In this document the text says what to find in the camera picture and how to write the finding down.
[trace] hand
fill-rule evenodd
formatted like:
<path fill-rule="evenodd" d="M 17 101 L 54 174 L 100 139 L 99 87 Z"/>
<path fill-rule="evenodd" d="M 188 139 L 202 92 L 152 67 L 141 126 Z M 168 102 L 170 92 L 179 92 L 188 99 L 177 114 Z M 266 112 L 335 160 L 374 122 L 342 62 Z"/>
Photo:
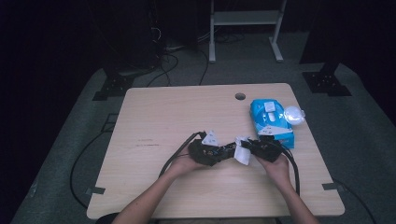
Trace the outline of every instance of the hand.
<path fill-rule="evenodd" d="M 189 155 L 188 147 L 184 147 L 177 157 L 172 161 L 169 169 L 166 172 L 172 172 L 174 175 L 184 175 L 193 170 L 203 168 L 204 165 L 195 162 Z"/>
<path fill-rule="evenodd" d="M 284 155 L 280 155 L 276 161 L 265 161 L 256 157 L 257 161 L 264 167 L 268 176 L 275 182 L 278 188 L 290 187 L 289 161 Z"/>

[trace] person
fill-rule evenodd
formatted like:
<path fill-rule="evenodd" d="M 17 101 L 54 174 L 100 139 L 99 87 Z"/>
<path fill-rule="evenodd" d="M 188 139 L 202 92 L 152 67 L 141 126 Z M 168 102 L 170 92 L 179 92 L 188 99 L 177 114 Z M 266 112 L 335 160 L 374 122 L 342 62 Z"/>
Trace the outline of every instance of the person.
<path fill-rule="evenodd" d="M 125 206 L 112 223 L 149 223 L 157 205 L 172 183 L 178 177 L 204 167 L 204 165 L 195 162 L 188 153 L 188 149 L 186 147 L 183 148 L 165 173 L 142 194 Z M 290 182 L 288 159 L 283 155 L 280 155 L 274 162 L 265 161 L 258 157 L 256 159 L 263 166 L 285 199 L 293 222 L 298 224 L 318 223 L 318 220 L 306 207 Z"/>

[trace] wooden table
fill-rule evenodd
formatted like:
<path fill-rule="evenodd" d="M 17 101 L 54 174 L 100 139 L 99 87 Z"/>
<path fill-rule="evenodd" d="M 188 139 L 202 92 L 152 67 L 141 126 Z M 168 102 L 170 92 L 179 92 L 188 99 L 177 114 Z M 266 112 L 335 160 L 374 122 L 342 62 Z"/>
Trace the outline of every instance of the wooden table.
<path fill-rule="evenodd" d="M 243 93 L 245 100 L 235 95 Z M 119 212 L 157 178 L 165 162 L 192 134 L 213 130 L 221 145 L 236 136 L 256 139 L 249 116 L 254 99 L 298 105 L 288 84 L 248 84 L 130 89 L 125 95 L 87 216 Z M 307 123 L 293 127 L 292 150 L 300 171 L 301 197 L 316 216 L 345 211 Z M 290 167 L 294 183 L 294 172 Z M 290 213 L 264 169 L 250 158 L 197 170 L 176 180 L 153 214 L 155 218 L 280 217 Z"/>

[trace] floor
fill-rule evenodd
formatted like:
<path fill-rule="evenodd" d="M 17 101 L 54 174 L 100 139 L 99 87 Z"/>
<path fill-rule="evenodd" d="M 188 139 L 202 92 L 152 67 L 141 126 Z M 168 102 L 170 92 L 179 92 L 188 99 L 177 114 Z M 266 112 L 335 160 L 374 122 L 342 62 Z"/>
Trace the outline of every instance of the floor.
<path fill-rule="evenodd" d="M 302 72 L 318 71 L 322 64 L 299 64 L 307 33 L 285 33 L 278 44 L 284 57 L 277 63 L 268 43 L 270 34 L 239 35 L 232 44 L 217 44 L 216 63 L 207 63 L 208 44 L 163 56 L 163 70 L 137 77 L 133 88 L 162 86 L 289 83 L 332 177 L 346 211 L 340 217 L 320 217 L 321 223 L 392 223 L 396 218 L 396 129 L 364 89 L 357 74 L 340 65 L 335 72 L 351 96 L 312 93 Z M 174 42 L 169 48 L 177 47 Z M 99 69 L 59 132 L 38 176 L 12 223 L 95 223 L 86 206 L 98 176 L 122 96 L 93 101 L 106 81 Z M 71 188 L 80 200 L 73 197 Z M 282 223 L 291 223 L 282 217 Z"/>

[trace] tissue box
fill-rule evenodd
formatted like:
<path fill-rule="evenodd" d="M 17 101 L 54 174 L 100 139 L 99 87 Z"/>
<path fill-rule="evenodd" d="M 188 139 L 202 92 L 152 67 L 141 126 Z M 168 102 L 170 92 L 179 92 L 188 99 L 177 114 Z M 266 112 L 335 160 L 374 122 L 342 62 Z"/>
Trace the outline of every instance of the tissue box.
<path fill-rule="evenodd" d="M 294 133 L 285 120 L 283 106 L 274 99 L 256 99 L 250 104 L 250 116 L 258 136 L 272 135 L 287 148 L 294 148 Z"/>

